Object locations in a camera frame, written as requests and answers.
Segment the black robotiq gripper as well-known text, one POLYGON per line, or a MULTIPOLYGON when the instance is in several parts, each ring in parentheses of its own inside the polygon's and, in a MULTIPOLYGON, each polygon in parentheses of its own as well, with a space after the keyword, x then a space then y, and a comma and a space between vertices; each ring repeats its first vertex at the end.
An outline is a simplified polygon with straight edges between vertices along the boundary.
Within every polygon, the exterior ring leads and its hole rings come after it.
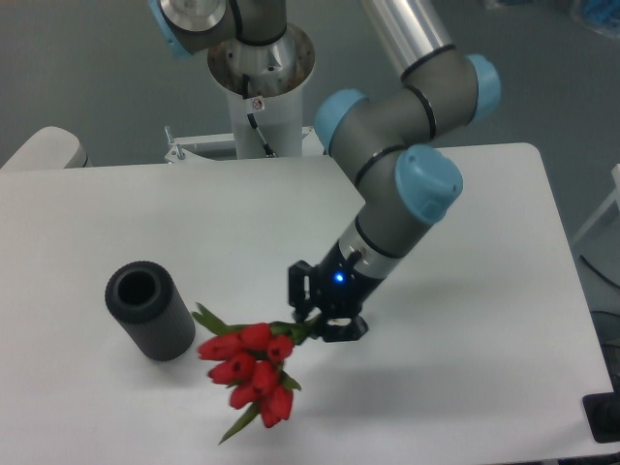
POLYGON ((298 261, 288 268, 288 302, 295 321, 305 321, 314 308, 322 312, 319 336, 326 343, 352 342, 367 332, 360 316, 364 301, 383 282, 356 270, 361 253, 345 257, 336 242, 315 266, 298 261), (333 320, 349 319, 345 325, 333 320))

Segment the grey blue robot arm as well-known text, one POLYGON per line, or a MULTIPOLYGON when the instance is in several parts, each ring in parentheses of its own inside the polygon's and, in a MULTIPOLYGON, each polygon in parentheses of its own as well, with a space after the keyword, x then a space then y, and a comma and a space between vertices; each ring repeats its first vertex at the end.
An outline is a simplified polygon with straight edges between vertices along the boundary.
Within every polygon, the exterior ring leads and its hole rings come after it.
MULTIPOLYGON (((209 72, 227 94, 238 158, 301 154, 300 91, 315 52, 289 23, 284 2, 153 1, 149 7, 173 53, 206 53, 209 72)), ((272 330, 296 344, 310 337, 353 341, 366 332, 364 300, 462 191, 460 171, 431 141, 488 116, 501 97, 494 66, 460 53, 430 2, 362 7, 401 88, 377 101, 344 89, 316 113, 315 135, 364 205, 319 264, 290 267, 294 319, 272 330)))

